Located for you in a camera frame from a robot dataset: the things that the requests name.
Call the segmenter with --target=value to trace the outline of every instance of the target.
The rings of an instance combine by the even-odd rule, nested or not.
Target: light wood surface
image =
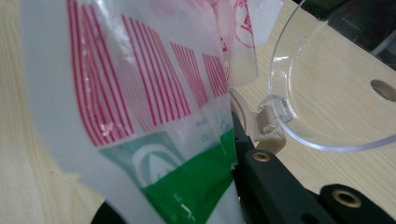
[[[261,76],[238,88],[254,110],[267,95],[276,38],[295,5],[285,1],[269,41],[257,48]],[[23,89],[18,2],[0,0],[0,223],[89,223],[103,202],[59,170],[30,123]],[[360,153],[316,151],[288,138],[278,154],[308,189],[341,183],[360,190],[396,218],[394,146]]]

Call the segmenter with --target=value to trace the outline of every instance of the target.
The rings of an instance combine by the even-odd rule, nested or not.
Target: brass insert
[[[263,152],[256,152],[253,154],[253,158],[256,161],[269,161],[271,160],[271,157],[268,156],[267,154],[263,153]]]
[[[351,208],[361,207],[361,199],[349,191],[343,189],[335,189],[332,192],[332,196],[337,202],[347,207],[351,207]]]

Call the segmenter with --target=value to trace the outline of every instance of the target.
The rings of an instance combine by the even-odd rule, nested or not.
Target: green printed label
[[[147,150],[144,156],[142,153],[138,157],[142,161],[138,164],[144,164],[144,168],[139,170],[136,169],[139,166],[132,163],[132,161],[136,162],[133,157],[134,154],[139,153],[139,148],[146,147],[143,142],[153,144],[147,139],[137,139],[122,145],[123,153],[120,153],[120,147],[107,148],[102,153],[119,165],[140,188],[145,186],[141,188],[143,194],[167,223],[205,223],[223,193],[233,182],[232,167],[236,163],[233,131],[224,134],[218,145],[182,165],[178,165],[182,159],[173,144],[165,141],[168,144],[164,145],[163,141],[158,141],[158,136],[155,137],[157,141],[154,144],[160,144],[163,148],[155,151]],[[164,136],[167,134],[161,133],[160,136],[166,139]],[[151,159],[151,154],[154,152],[156,157]],[[160,171],[159,167],[156,168],[159,171],[153,173],[151,169],[158,165],[153,162],[159,162],[161,165],[159,167],[164,167],[167,174],[161,175],[163,170]],[[142,175],[142,179],[145,179],[143,176],[147,176],[148,182],[156,179],[158,181],[150,185],[141,184],[140,178],[137,177],[139,173],[145,174]]]
[[[100,152],[121,167],[142,189],[185,161],[166,132],[153,133]]]

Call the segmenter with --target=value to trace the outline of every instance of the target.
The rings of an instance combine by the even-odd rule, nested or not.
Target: curved plastic edge
[[[269,94],[272,95],[273,94],[273,90],[272,90],[272,71],[273,71],[273,62],[274,62],[274,57],[276,55],[276,50],[277,50],[277,46],[280,42],[280,39],[282,38],[283,34],[285,33],[286,29],[288,28],[288,25],[291,21],[291,19],[294,17],[295,13],[297,12],[297,10],[299,10],[301,8],[301,5],[305,2],[306,0],[302,1],[297,8],[294,9],[294,11],[291,13],[291,16],[288,18],[285,26],[282,29],[282,32],[279,35],[279,38],[276,41],[276,46],[274,48],[274,52],[272,55],[272,61],[270,64],[270,69],[269,69],[269,76],[268,76],[268,91]],[[277,118],[279,118],[279,113],[276,110],[275,107],[275,102],[274,99],[271,100],[271,105],[272,108],[274,110],[274,114],[276,115]],[[308,147],[312,147],[314,149],[318,149],[318,150],[322,150],[322,151],[331,151],[331,152],[354,152],[354,151],[363,151],[363,150],[367,150],[367,149],[372,149],[375,147],[382,147],[384,145],[388,145],[390,143],[393,143],[396,141],[396,134],[388,136],[386,138],[374,141],[372,143],[368,143],[368,144],[363,144],[363,145],[357,145],[357,146],[326,146],[326,145],[319,145],[319,144],[315,144],[313,142],[310,142],[302,137],[300,137],[298,134],[296,134],[294,131],[292,131],[288,125],[286,125],[284,122],[281,121],[281,119],[279,120],[280,125],[282,126],[282,128],[295,140],[297,140],[298,142],[308,146]]]

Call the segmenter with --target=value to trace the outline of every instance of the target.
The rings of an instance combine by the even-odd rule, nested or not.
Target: plastic packaging
[[[247,0],[218,0],[213,4],[230,87],[248,84],[258,77],[253,31]]]
[[[282,6],[283,0],[247,1],[255,46],[267,42]]]
[[[131,223],[241,223],[212,6],[44,4],[22,3],[21,20],[32,116],[53,158]]]

